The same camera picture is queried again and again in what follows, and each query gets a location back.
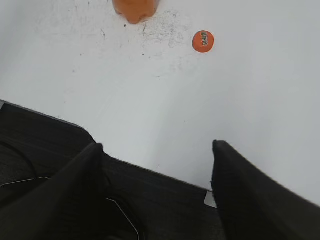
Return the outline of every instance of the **white table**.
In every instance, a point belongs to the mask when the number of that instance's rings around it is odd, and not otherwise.
[[[226,140],[320,205],[319,9],[315,0],[161,0],[154,17],[130,25],[111,0],[2,0],[0,100],[205,189],[212,141]],[[192,48],[200,30],[215,36],[209,53]]]

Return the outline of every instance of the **bottle cap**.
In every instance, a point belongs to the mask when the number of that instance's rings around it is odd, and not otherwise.
[[[198,31],[192,41],[193,48],[199,53],[207,53],[214,46],[215,38],[208,31]]]

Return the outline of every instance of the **black fabric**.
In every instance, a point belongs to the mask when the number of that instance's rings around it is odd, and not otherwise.
[[[95,142],[80,127],[8,104],[0,110],[0,141],[25,153],[40,177],[54,176],[88,144]],[[149,240],[225,240],[218,211],[204,204],[205,189],[105,153],[102,170],[115,194],[128,200],[146,228]],[[30,178],[32,173],[26,163],[0,146],[0,184]]]
[[[213,194],[228,240],[320,239],[318,206],[273,181],[225,141],[214,141],[213,153]]]

